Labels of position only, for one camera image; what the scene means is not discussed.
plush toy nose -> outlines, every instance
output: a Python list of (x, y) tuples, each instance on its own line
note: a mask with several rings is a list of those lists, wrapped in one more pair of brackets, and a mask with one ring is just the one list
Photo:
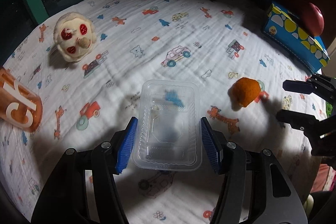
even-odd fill
[(82, 37), (81, 39), (78, 40), (78, 45), (81, 48), (87, 49), (90, 46), (90, 40), (86, 37)]

red apple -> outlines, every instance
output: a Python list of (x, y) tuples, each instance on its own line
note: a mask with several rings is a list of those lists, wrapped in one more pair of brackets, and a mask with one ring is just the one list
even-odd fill
[(302, 3), (300, 7), (300, 20), (304, 29), (313, 37), (321, 35), (324, 29), (324, 19), (320, 9), (313, 3)]

cardboard box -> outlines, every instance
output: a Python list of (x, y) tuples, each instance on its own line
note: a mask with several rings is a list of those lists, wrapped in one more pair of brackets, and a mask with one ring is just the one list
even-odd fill
[(262, 32), (295, 55), (311, 72), (317, 72), (329, 61), (327, 50), (320, 37), (309, 36), (291, 17), (290, 11), (273, 1)]

orange bottle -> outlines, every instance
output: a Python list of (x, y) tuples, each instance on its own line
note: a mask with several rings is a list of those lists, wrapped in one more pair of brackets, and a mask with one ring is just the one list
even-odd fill
[(33, 132), (42, 120), (41, 98), (0, 67), (0, 118)]

white plush toy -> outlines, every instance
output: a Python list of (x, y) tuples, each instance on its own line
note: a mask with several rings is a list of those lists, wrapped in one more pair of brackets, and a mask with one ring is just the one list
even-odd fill
[(56, 22), (54, 41), (67, 62), (82, 60), (92, 52), (96, 40), (94, 25), (80, 13), (67, 13)]

